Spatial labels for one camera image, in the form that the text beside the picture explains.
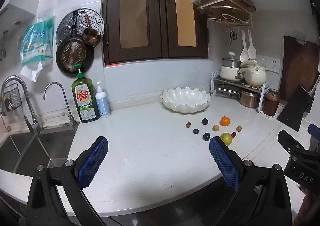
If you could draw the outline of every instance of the glass jar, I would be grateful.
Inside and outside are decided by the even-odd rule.
[[[268,116],[275,116],[280,103],[280,92],[276,89],[269,89],[264,100],[263,112]]]

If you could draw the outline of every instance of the wooden cutting board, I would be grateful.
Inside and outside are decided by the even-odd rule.
[[[280,84],[280,97],[289,101],[300,84],[305,90],[312,88],[318,71],[318,45],[307,41],[304,45],[294,37],[283,36],[284,55]]]

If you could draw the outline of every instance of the stainless steel sink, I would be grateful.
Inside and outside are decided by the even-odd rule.
[[[10,135],[0,147],[0,169],[33,176],[36,167],[59,167],[68,158],[77,128],[46,129],[40,135],[30,132]]]

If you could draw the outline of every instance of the white ladle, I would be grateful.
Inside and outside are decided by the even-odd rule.
[[[244,30],[241,31],[241,35],[242,35],[242,42],[243,42],[243,50],[242,50],[241,55],[240,55],[240,61],[244,62],[244,61],[249,59],[249,53],[248,53],[248,50],[247,50],[247,45],[245,44]]]
[[[249,58],[256,59],[257,51],[252,43],[251,30],[248,30],[248,36],[249,36],[249,41],[250,41],[250,45],[249,45],[249,49],[248,49]]]

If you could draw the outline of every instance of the wall socket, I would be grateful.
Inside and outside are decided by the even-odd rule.
[[[275,57],[268,57],[268,70],[280,73],[280,59]]]
[[[267,68],[267,62],[268,62],[267,56],[257,55],[256,61],[258,62],[259,66]]]

